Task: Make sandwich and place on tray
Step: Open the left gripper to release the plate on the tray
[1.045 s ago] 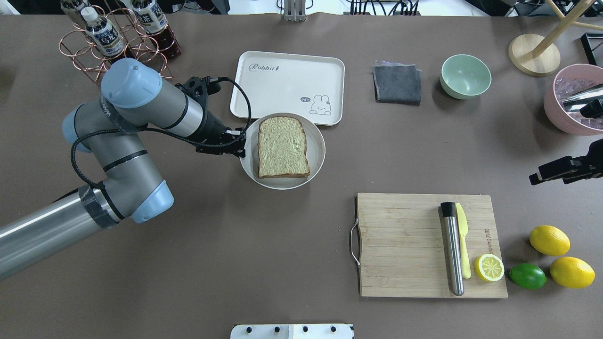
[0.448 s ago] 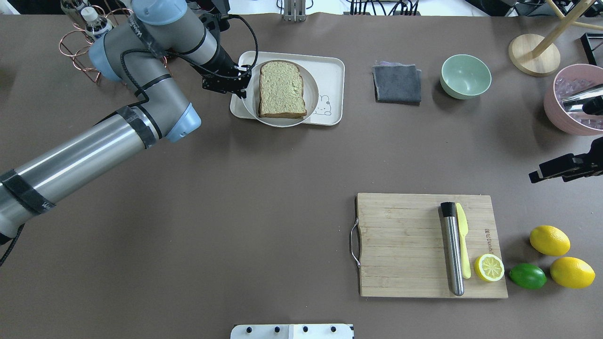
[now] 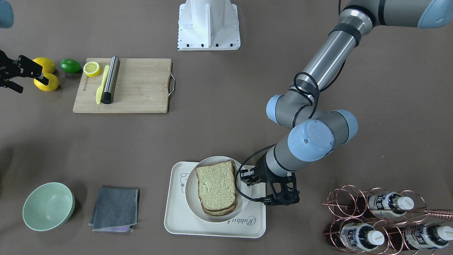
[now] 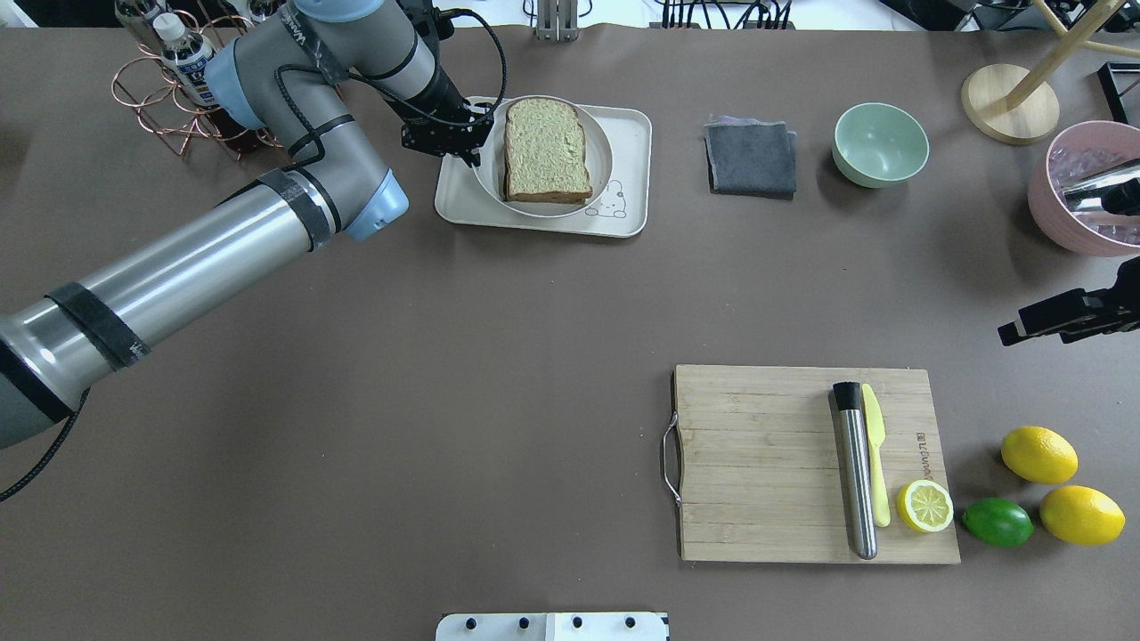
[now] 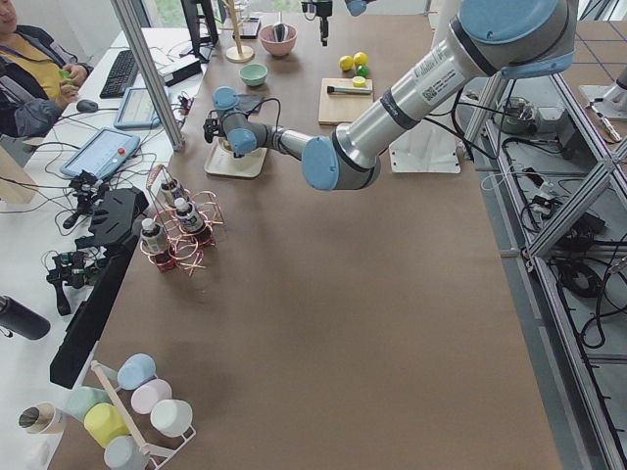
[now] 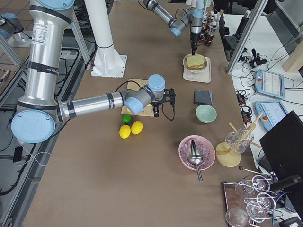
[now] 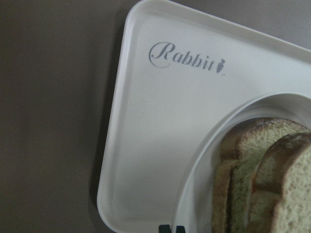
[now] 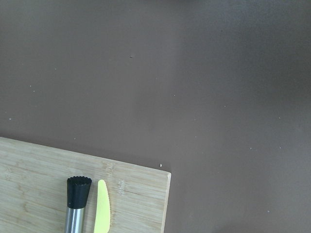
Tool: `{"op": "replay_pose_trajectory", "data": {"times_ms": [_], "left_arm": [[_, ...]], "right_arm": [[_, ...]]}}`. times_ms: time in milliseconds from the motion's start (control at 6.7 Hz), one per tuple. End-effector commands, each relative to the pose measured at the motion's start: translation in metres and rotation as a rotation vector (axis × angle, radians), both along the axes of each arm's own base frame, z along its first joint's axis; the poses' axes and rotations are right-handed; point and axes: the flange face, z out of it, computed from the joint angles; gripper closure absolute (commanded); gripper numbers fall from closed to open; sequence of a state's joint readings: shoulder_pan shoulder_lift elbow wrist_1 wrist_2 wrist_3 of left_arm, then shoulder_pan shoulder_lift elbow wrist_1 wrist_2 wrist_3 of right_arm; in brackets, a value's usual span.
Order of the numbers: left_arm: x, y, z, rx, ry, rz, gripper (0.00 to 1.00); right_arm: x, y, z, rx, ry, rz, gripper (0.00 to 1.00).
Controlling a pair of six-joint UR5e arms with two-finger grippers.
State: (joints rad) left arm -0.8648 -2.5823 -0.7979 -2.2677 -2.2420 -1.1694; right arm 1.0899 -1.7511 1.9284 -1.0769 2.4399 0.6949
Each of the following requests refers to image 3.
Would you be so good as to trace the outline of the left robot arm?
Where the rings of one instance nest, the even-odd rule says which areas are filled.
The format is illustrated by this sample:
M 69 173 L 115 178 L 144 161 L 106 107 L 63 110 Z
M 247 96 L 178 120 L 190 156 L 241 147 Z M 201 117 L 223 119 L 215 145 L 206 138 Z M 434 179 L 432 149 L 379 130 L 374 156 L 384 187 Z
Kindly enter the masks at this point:
M 352 0 L 339 13 L 338 24 L 285 95 L 266 106 L 269 119 L 290 129 L 241 180 L 295 184 L 295 172 L 347 143 L 358 131 L 357 119 L 346 110 L 318 110 L 320 94 L 338 77 L 348 55 L 377 26 L 440 28 L 452 21 L 451 0 Z

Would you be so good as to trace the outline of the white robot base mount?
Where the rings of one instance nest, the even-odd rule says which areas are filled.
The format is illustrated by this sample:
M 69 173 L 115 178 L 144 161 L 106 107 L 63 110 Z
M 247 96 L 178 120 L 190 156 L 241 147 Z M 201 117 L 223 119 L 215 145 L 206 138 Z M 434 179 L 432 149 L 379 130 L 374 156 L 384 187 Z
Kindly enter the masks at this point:
M 231 1 L 187 0 L 178 10 L 178 50 L 240 49 L 238 8 Z

